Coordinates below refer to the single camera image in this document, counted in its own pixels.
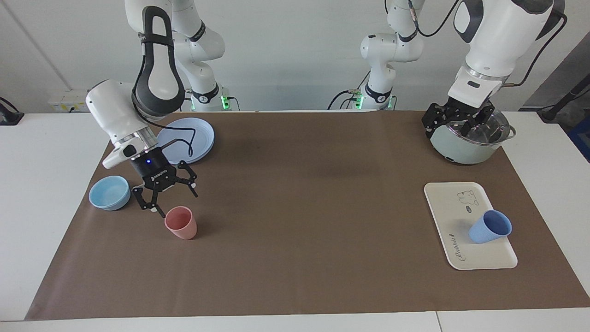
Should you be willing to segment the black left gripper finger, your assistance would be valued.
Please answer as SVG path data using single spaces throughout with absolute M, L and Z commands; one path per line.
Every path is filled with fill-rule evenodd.
M 431 139 L 436 128 L 444 125 L 447 121 L 447 105 L 439 105 L 438 103 L 431 103 L 422 116 L 422 126 L 425 130 L 425 136 Z
M 466 118 L 466 121 L 460 130 L 461 136 L 466 137 L 472 128 L 476 128 L 477 126 L 485 124 L 494 111 L 495 106 L 493 103 L 483 103 L 481 107 L 478 108 L 478 111 L 474 113 L 474 115 L 469 115 Z

